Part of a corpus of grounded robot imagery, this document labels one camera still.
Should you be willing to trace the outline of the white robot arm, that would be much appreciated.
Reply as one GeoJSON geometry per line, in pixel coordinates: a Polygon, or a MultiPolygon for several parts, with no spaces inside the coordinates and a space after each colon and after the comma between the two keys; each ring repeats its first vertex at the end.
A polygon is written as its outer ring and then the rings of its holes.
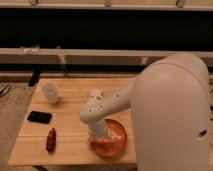
{"type": "Polygon", "coordinates": [[[108,97],[92,93],[80,119],[91,136],[102,136],[105,118],[125,109],[138,171],[209,171],[209,78],[198,56],[174,53],[108,97]]]}

